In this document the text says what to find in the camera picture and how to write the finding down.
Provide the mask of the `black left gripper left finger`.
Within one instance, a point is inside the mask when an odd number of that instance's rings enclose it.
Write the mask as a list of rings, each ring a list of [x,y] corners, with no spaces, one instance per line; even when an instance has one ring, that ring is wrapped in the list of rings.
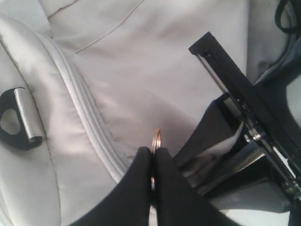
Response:
[[[140,147],[121,181],[73,226],[147,226],[151,205],[151,151]]]

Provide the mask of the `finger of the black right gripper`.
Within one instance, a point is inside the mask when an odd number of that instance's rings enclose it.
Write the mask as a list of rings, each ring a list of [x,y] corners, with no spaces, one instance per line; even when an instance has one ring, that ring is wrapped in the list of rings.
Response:
[[[185,163],[185,177],[210,202],[291,202],[280,169],[256,144],[225,155],[199,153]]]
[[[181,170],[208,166],[217,162],[236,143],[243,123],[240,113],[225,93],[212,101],[192,135],[175,155]]]

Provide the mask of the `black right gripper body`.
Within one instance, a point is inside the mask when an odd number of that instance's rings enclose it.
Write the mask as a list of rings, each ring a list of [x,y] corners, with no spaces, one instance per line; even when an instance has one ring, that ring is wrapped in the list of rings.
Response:
[[[252,85],[216,38],[207,32],[190,48],[231,99],[251,139],[263,148],[295,199],[301,197],[301,129],[289,111],[278,76]]]

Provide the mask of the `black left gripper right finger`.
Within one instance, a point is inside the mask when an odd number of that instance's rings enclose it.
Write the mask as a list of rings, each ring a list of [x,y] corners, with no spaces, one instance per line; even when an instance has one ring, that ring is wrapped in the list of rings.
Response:
[[[190,186],[165,148],[154,153],[154,178],[159,226],[238,225]]]

